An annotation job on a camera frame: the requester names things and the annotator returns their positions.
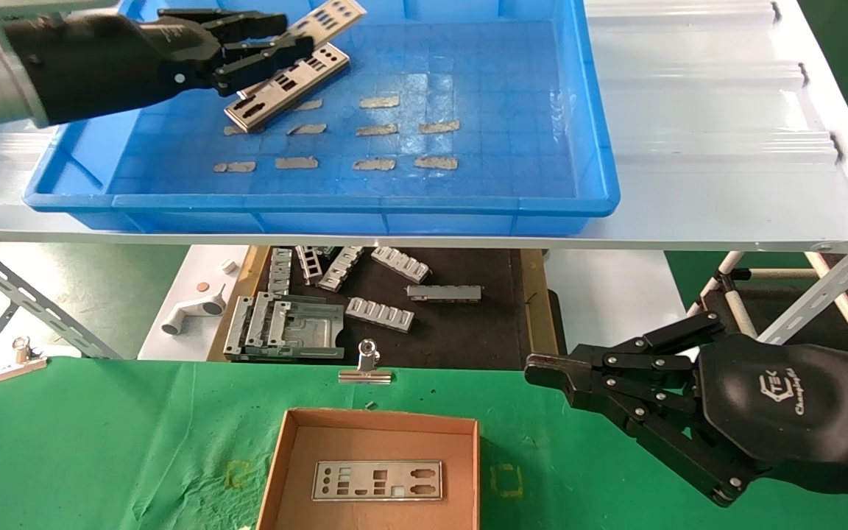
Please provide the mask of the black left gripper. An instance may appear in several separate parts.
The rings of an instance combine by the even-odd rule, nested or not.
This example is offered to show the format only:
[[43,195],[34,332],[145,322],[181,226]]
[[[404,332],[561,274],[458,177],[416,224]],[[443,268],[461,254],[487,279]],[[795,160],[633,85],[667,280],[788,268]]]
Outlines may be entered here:
[[44,18],[4,27],[41,105],[38,127],[73,123],[156,105],[192,88],[229,96],[311,56],[315,40],[283,35],[283,13],[161,9],[138,23],[120,13]]

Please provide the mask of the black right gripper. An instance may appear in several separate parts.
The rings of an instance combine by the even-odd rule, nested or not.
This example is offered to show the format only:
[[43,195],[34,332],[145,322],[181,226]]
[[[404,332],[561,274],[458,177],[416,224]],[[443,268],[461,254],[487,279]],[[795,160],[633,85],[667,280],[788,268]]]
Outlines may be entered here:
[[750,463],[703,437],[693,410],[657,402],[659,389],[633,382],[683,385],[696,368],[684,353],[709,345],[697,356],[707,422],[761,476],[848,494],[848,352],[744,335],[713,343],[724,335],[717,313],[703,312],[612,347],[532,353],[525,377],[562,392],[572,409],[604,416],[707,500],[728,507],[747,491]]

